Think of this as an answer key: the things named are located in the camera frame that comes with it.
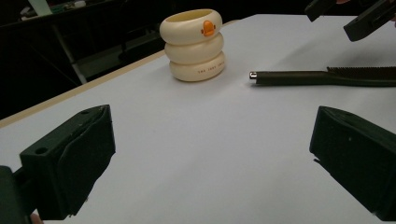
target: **silver tip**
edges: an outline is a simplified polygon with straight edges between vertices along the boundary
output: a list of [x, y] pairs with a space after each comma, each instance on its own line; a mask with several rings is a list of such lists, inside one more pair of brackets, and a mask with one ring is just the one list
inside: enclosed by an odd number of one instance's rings
[[257, 79], [257, 73], [256, 73], [256, 72], [250, 72], [249, 75], [248, 75], [248, 77], [249, 77], [250, 79]]

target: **orange logo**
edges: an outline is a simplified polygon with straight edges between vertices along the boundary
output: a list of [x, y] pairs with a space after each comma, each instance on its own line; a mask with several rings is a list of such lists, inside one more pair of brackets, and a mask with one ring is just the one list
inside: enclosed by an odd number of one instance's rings
[[204, 36], [212, 36], [215, 33], [216, 25], [211, 21], [204, 21], [204, 29], [201, 30], [201, 34]]

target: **stacked rings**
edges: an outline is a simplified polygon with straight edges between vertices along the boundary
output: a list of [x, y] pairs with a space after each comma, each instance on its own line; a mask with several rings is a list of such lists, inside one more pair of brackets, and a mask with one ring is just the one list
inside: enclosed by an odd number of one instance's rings
[[174, 77], [200, 81], [219, 74], [225, 66], [220, 14], [213, 9], [181, 12], [163, 20], [160, 34]]

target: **white tabletop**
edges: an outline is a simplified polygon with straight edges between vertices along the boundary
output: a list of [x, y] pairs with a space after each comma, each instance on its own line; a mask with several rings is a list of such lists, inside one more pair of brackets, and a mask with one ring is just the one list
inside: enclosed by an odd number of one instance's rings
[[80, 110], [111, 106], [117, 153], [63, 223], [382, 223], [309, 152], [320, 105], [396, 133], [396, 88], [255, 87], [253, 70], [395, 65], [390, 22], [358, 42], [354, 17], [255, 15], [223, 27], [226, 68], [174, 79], [162, 56], [0, 130], [0, 164]]

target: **bracelet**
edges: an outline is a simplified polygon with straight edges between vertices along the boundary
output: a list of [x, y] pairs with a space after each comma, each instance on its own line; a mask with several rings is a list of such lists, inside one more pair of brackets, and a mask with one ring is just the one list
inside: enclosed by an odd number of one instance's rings
[[205, 63], [179, 64], [169, 63], [173, 76], [182, 81], [201, 81], [218, 75], [225, 67], [223, 51], [214, 59]]
[[163, 20], [160, 35], [166, 43], [189, 45], [213, 38], [221, 25], [222, 19], [216, 10], [196, 9]]
[[224, 38], [219, 32], [210, 40], [191, 45], [165, 44], [165, 54], [174, 63], [192, 64], [213, 59], [221, 52]]

